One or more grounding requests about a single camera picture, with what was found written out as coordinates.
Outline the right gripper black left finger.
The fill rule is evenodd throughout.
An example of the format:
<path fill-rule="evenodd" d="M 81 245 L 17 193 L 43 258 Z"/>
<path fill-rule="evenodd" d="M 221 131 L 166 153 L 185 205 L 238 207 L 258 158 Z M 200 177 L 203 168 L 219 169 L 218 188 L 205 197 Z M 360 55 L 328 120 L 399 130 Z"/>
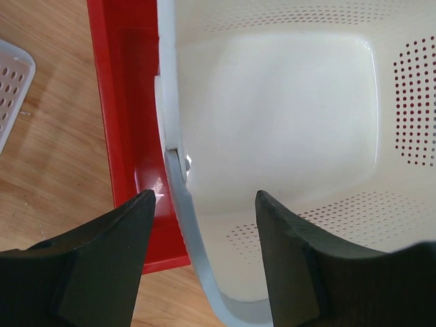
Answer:
<path fill-rule="evenodd" d="M 129 326 L 155 214 L 145 190 L 28 249 L 1 253 L 2 326 Z"/>

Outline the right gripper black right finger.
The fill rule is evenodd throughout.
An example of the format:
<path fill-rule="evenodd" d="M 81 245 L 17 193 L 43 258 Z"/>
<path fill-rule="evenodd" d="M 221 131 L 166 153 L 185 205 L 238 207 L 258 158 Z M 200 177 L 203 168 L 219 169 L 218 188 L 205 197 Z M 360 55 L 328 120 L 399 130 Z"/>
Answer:
<path fill-rule="evenodd" d="M 435 243 L 393 253 L 351 243 L 255 197 L 275 326 L 434 326 Z"/>

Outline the large white laundry basket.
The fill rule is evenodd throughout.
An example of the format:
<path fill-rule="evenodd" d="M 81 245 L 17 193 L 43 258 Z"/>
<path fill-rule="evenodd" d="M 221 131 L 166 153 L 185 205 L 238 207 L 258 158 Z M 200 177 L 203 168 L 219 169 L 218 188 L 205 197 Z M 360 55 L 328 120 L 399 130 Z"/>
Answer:
<path fill-rule="evenodd" d="M 159 1 L 159 134 L 226 326 L 271 326 L 255 195 L 394 252 L 435 239 L 434 1 Z"/>

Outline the small white perforated basket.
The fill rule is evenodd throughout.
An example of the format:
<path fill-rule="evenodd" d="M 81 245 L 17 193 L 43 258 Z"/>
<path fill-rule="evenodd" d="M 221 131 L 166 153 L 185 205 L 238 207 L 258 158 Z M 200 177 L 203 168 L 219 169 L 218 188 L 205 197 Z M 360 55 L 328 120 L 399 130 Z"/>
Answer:
<path fill-rule="evenodd" d="M 36 72 L 33 57 L 1 40 L 1 141 L 3 151 Z"/>

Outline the red plastic tray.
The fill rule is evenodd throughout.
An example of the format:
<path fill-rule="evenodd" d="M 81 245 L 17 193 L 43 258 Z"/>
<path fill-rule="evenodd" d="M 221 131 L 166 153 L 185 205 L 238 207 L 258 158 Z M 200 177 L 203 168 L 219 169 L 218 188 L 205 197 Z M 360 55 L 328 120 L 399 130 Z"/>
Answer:
<path fill-rule="evenodd" d="M 156 196 L 143 272 L 190 263 L 170 196 L 155 107 L 156 1 L 87 3 L 114 203 Z"/>

